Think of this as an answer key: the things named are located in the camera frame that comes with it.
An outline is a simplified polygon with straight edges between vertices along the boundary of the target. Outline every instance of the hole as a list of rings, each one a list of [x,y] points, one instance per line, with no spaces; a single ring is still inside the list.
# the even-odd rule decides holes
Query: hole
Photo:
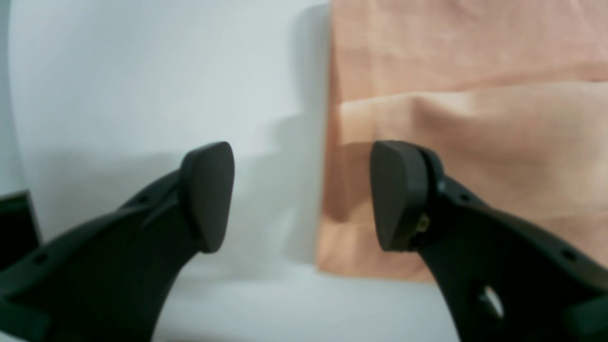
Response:
[[[34,263],[36,265],[40,265],[40,264],[44,263],[48,258],[49,258],[49,255],[46,253],[39,254],[34,258]]]
[[[562,256],[572,262],[576,261],[576,254],[574,254],[574,252],[572,252],[572,251],[563,250]]]
[[[490,286],[484,286],[477,294],[479,312],[492,321],[500,321],[505,317],[505,310],[500,297]]]

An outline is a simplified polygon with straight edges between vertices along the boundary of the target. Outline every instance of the wrinkled fabric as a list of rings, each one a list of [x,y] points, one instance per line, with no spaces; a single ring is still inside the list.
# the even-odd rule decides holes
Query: wrinkled fabric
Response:
[[[432,279],[378,245],[382,139],[608,265],[608,2],[334,0],[332,25],[321,270]]]

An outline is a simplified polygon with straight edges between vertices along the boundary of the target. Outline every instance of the white wall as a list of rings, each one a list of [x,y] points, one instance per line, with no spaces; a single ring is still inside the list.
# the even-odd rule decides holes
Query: white wall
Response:
[[[46,239],[191,148],[232,144],[224,246],[183,269],[157,339],[457,341],[435,286],[315,269],[328,14],[325,0],[15,2],[15,119]]]
[[[0,197],[25,190],[9,82],[10,1],[0,1]]]

